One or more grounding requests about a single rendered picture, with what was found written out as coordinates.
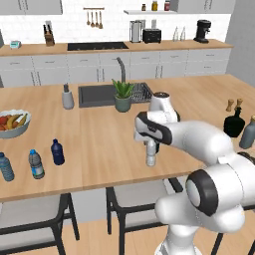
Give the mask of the dark grey sink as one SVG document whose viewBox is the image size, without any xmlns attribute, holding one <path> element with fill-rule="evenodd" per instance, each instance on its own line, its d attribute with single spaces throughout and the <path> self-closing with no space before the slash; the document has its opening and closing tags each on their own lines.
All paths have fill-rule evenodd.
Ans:
<svg viewBox="0 0 255 255">
<path fill-rule="evenodd" d="M 78 92 L 80 108 L 105 107 L 115 104 L 114 85 L 80 86 Z"/>
</svg>

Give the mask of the grey soap dispenser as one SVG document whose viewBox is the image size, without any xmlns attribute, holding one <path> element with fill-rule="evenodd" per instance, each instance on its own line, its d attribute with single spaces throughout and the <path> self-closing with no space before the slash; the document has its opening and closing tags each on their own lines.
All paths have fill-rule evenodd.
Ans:
<svg viewBox="0 0 255 255">
<path fill-rule="evenodd" d="M 64 90 L 62 91 L 62 104 L 66 110 L 71 110 L 74 107 L 73 94 L 69 89 L 68 84 L 64 84 Z"/>
</svg>

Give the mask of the grey lower cupboard run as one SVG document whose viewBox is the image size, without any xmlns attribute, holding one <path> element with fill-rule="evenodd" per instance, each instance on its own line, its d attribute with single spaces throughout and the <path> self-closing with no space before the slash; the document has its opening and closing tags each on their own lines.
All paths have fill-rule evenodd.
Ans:
<svg viewBox="0 0 255 255">
<path fill-rule="evenodd" d="M 218 48 L 0 57 L 0 82 L 12 88 L 121 80 L 117 57 L 125 64 L 126 80 L 221 75 L 230 53 Z"/>
</svg>

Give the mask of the grey upper cupboard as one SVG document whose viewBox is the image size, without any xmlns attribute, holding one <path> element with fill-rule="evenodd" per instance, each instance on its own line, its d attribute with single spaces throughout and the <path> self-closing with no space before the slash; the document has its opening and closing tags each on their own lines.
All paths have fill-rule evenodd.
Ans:
<svg viewBox="0 0 255 255">
<path fill-rule="evenodd" d="M 236 0 L 170 0 L 169 9 L 179 14 L 231 14 Z"/>
<path fill-rule="evenodd" d="M 62 0 L 0 0 L 0 15 L 62 14 Z"/>
</svg>

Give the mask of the black coffee machine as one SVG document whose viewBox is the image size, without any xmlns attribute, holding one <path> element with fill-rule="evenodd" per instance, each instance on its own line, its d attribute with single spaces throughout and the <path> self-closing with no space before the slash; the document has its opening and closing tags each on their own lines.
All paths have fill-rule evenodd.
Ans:
<svg viewBox="0 0 255 255">
<path fill-rule="evenodd" d="M 205 35 L 209 32 L 211 27 L 211 22 L 208 20 L 198 20 L 197 30 L 194 41 L 198 43 L 208 44 L 209 41 L 205 38 Z"/>
</svg>

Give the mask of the rail with hanging wooden tools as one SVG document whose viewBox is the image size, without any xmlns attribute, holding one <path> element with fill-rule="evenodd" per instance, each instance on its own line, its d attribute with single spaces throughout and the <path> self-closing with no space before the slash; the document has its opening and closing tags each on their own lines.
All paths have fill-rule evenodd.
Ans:
<svg viewBox="0 0 255 255">
<path fill-rule="evenodd" d="M 103 29 L 103 12 L 105 11 L 104 7 L 84 7 L 84 11 L 87 12 L 87 25 L 92 28 Z"/>
</svg>

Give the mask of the clear plastic bottle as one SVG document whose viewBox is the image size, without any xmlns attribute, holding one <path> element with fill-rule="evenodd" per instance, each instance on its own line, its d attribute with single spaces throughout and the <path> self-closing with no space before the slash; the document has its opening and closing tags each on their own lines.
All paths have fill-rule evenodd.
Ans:
<svg viewBox="0 0 255 255">
<path fill-rule="evenodd" d="M 146 164 L 155 166 L 156 143 L 153 139 L 146 143 Z"/>
</svg>

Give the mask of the dark blue plastic bottle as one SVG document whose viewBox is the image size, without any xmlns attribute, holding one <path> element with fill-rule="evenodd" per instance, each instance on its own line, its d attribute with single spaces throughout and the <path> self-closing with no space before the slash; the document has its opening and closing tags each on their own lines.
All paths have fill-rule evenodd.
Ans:
<svg viewBox="0 0 255 255">
<path fill-rule="evenodd" d="M 63 147 L 56 138 L 53 139 L 53 144 L 51 145 L 51 152 L 53 156 L 53 161 L 56 165 L 61 165 L 65 162 Z"/>
</svg>

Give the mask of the grey tap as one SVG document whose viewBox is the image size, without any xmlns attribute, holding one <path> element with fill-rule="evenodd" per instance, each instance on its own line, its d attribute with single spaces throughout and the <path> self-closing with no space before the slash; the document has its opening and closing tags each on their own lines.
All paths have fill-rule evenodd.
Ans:
<svg viewBox="0 0 255 255">
<path fill-rule="evenodd" d="M 121 75 L 122 75 L 122 83 L 126 82 L 126 68 L 125 68 L 125 64 L 122 61 L 122 59 L 120 57 L 117 57 L 117 61 L 120 64 L 121 67 Z"/>
</svg>

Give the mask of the pale blue plastic bottle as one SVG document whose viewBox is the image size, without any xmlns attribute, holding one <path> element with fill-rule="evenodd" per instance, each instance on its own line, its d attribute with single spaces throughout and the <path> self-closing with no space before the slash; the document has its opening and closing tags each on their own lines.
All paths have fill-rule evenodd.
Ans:
<svg viewBox="0 0 255 255">
<path fill-rule="evenodd" d="M 10 160 L 3 152 L 0 152 L 0 171 L 2 172 L 6 181 L 12 181 L 14 179 L 14 171 L 12 169 Z"/>
</svg>

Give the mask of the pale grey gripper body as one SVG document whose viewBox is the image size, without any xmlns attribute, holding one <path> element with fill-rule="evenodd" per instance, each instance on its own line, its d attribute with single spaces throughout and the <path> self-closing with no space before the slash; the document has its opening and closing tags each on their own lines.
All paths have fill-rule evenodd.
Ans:
<svg viewBox="0 0 255 255">
<path fill-rule="evenodd" d="M 149 136 L 142 136 L 140 133 L 137 132 L 136 129 L 133 130 L 133 138 L 136 141 L 142 141 L 143 143 L 147 143 L 148 141 L 151 141 L 151 137 L 149 137 Z"/>
</svg>

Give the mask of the white fruit bowl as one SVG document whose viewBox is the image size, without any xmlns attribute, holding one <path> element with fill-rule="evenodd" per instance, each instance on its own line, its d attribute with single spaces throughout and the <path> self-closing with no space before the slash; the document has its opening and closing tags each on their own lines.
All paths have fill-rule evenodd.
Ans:
<svg viewBox="0 0 255 255">
<path fill-rule="evenodd" d="M 26 120 L 24 124 L 20 127 L 15 127 L 13 129 L 8 129 L 8 130 L 0 130 L 0 138 L 13 138 L 13 137 L 21 135 L 27 130 L 32 117 L 28 111 L 24 111 L 24 110 L 10 110 L 10 111 L 3 111 L 0 113 L 0 117 L 4 117 L 7 115 L 11 115 L 11 116 L 19 115 L 18 121 L 20 121 L 22 117 L 25 117 Z"/>
</svg>

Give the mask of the yellow bananas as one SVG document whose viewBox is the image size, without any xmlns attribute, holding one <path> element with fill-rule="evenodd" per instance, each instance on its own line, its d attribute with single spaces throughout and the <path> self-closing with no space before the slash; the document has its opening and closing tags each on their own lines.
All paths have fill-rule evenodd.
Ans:
<svg viewBox="0 0 255 255">
<path fill-rule="evenodd" d="M 13 115 L 7 117 L 6 129 L 21 127 L 26 121 L 27 115 Z"/>
</svg>

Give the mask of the wooden knife block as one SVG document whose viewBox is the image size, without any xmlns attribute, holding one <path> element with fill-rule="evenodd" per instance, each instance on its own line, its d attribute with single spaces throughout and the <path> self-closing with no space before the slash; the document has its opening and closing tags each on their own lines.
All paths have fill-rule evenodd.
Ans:
<svg viewBox="0 0 255 255">
<path fill-rule="evenodd" d="M 44 25 L 44 37 L 47 47 L 55 45 L 54 35 L 49 25 Z"/>
</svg>

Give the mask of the grey glass bottle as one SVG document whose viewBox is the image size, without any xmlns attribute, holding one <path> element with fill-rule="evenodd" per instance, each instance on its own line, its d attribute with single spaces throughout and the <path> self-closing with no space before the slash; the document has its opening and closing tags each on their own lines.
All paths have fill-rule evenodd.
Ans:
<svg viewBox="0 0 255 255">
<path fill-rule="evenodd" d="M 239 142 L 241 148 L 249 148 L 255 140 L 255 115 L 251 117 L 250 123 L 244 129 L 242 137 Z"/>
</svg>

